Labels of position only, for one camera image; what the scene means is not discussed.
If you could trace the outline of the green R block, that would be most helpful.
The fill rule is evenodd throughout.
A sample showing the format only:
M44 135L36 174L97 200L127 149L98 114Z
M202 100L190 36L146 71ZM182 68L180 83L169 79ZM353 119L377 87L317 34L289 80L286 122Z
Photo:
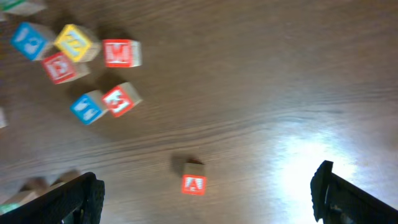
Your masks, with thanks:
M38 197L34 190L26 190L13 195L1 204L1 215L21 207Z

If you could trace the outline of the yellow S block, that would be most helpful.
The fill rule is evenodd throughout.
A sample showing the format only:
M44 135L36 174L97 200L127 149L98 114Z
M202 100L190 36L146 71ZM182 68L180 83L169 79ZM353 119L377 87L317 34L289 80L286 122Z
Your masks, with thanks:
M69 182L69 181L71 181L73 179L76 179L79 176L81 176L81 172L79 170L76 170L76 169L64 172L50 186L54 187L54 186L59 186L59 185L65 184L65 183L67 183L67 182Z

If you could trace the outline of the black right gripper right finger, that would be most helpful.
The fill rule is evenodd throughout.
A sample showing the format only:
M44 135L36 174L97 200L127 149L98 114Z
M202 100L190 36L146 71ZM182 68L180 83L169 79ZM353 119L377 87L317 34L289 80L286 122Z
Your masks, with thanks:
M397 224L397 210L332 172L323 161L310 182L315 220L323 223Z

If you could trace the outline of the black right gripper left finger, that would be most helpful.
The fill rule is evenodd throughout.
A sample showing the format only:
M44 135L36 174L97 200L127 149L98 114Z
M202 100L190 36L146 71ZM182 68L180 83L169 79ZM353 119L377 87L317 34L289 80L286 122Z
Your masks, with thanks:
M86 223L99 224L104 204L105 183L87 172L65 184L44 187L40 179L25 184L38 197L1 215L1 223Z

